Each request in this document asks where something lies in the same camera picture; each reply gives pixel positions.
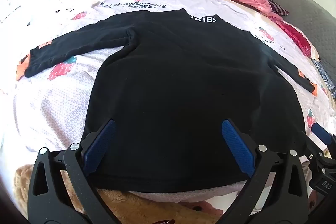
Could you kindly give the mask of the black sweater orange cuffs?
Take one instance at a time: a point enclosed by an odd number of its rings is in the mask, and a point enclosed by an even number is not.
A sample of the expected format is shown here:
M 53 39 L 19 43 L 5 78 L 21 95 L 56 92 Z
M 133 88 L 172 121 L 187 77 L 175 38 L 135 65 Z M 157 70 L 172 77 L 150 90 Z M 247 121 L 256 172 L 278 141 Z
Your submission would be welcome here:
M 305 122 L 296 82 L 315 86 L 287 59 L 216 15 L 132 11 L 30 51 L 26 77 L 69 58 L 118 48 L 98 70 L 84 136 L 106 121 L 93 186 L 143 193 L 223 187 L 254 173 L 242 142 L 224 137 L 227 120 L 274 152 L 302 151 Z

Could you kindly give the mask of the tan fluffy blanket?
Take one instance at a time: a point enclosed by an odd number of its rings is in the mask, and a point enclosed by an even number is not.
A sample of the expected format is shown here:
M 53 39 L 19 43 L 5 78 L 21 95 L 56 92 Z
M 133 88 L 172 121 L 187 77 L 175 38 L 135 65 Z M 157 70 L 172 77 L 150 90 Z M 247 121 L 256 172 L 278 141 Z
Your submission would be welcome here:
M 21 166 L 14 175 L 14 197 L 21 213 L 27 217 L 27 200 L 32 164 Z M 132 193 L 99 189 L 98 194 L 122 223 L 156 223 L 175 220 L 176 223 L 215 223 L 223 211 L 208 202 L 160 203 Z

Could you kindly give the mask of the strawberry bear bed sheet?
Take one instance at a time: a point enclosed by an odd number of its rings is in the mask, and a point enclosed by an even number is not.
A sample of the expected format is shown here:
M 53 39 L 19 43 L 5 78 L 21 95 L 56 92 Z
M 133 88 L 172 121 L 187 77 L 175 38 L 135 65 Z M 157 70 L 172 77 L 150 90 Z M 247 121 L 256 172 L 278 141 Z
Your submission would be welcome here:
M 318 73 L 316 50 L 311 57 L 272 22 L 248 7 L 231 0 L 53 0 L 37 7 L 31 23 L 23 9 L 17 9 L 1 24 L 1 175 L 8 191 L 14 189 L 15 168 L 31 163 L 43 146 L 59 150 L 79 141 L 89 98 L 98 69 L 116 48 L 97 50 L 74 57 L 69 63 L 46 69 L 29 79 L 14 78 L 19 56 L 40 42 L 76 31 L 112 15 L 130 11 L 173 11 L 185 9 L 191 16 L 221 19 L 249 31 L 285 57 L 318 85 L 309 94 L 290 76 L 285 79 L 295 90 L 301 105 L 307 135 L 313 123 L 335 133 L 335 103 Z

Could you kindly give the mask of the red patterned pillow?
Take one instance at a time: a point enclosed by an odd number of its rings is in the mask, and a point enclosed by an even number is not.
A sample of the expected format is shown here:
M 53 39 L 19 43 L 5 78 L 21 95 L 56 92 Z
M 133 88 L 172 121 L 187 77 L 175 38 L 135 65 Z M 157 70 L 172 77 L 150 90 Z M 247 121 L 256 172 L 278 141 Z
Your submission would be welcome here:
M 297 27 L 293 26 L 286 21 L 276 18 L 274 16 L 270 17 L 270 20 L 274 22 L 279 28 L 281 28 L 299 47 L 304 56 L 319 61 L 319 53 L 315 46 L 309 41 L 306 35 L 299 30 Z

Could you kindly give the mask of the grey headboard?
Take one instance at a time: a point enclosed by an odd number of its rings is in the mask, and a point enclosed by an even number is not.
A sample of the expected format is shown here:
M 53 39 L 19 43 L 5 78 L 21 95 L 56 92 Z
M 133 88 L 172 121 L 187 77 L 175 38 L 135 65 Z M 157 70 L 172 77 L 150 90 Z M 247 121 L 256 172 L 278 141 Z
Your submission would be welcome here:
M 335 17 L 313 0 L 273 0 L 289 14 L 285 21 L 299 28 L 319 53 L 322 66 L 335 81 Z

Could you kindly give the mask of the striped purple pillow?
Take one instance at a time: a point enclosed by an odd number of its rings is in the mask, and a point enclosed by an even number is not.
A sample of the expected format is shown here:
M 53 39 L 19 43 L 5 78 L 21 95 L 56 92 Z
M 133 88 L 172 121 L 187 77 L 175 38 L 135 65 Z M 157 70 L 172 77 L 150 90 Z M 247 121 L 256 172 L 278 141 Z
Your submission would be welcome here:
M 278 14 L 280 16 L 287 16 L 287 15 L 289 15 L 289 11 L 287 11 L 286 9 L 284 9 L 281 5 L 279 5 L 274 0 L 267 0 L 267 1 L 268 1 L 268 3 L 270 4 L 270 6 L 272 8 L 272 12 L 274 12 L 275 14 Z

